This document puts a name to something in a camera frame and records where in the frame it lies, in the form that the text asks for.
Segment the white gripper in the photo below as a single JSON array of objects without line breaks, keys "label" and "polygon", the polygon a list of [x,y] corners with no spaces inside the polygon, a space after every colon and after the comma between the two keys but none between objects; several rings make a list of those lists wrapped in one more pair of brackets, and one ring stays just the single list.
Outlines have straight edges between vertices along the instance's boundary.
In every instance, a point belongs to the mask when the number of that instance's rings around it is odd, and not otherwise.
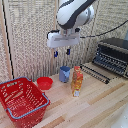
[{"label": "white gripper", "polygon": [[[47,46],[49,48],[58,48],[64,46],[72,46],[80,41],[79,30],[71,34],[62,34],[60,30],[52,30],[47,34]],[[71,48],[66,51],[67,55],[71,54]],[[54,49],[54,58],[58,56],[58,51]]]}]

